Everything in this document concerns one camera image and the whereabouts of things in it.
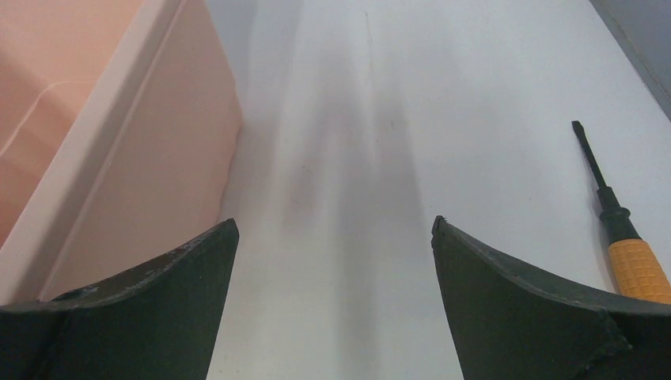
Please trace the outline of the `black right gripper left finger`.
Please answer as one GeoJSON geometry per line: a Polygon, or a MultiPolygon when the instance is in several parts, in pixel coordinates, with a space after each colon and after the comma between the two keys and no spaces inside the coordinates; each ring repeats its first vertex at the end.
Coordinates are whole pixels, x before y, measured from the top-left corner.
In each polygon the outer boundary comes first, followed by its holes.
{"type": "Polygon", "coordinates": [[[1,309],[4,379],[205,379],[239,231],[182,246],[49,302],[1,309]]]}

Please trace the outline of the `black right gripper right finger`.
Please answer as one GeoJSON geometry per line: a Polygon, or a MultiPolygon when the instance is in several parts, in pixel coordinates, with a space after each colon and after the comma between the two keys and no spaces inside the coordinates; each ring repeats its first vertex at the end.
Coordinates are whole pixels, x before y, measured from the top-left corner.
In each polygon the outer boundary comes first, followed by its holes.
{"type": "Polygon", "coordinates": [[[442,216],[431,245],[466,379],[669,378],[669,306],[547,272],[442,216]]]}

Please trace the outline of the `yellow handled black screwdriver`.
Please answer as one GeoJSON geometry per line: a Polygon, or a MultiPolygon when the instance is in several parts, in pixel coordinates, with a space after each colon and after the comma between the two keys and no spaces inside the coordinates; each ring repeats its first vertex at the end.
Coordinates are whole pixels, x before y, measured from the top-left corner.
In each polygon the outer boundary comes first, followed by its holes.
{"type": "Polygon", "coordinates": [[[670,303],[670,282],[650,245],[631,221],[631,212],[620,205],[601,172],[582,124],[571,122],[597,185],[601,206],[599,219],[608,239],[608,256],[620,293],[630,298],[662,304],[670,303]]]}

